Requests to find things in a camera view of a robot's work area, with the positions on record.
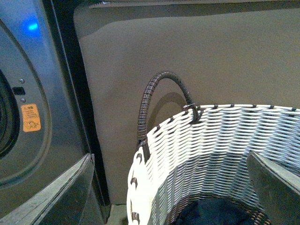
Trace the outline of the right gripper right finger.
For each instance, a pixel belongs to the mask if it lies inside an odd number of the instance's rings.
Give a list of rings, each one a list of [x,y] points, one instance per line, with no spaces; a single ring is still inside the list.
[[[300,177],[250,151],[247,169],[258,199],[273,225],[300,223]]]

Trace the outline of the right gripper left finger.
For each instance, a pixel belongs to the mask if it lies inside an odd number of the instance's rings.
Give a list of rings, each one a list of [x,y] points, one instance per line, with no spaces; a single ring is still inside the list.
[[[0,220],[2,225],[79,225],[90,195],[94,155],[86,154]]]

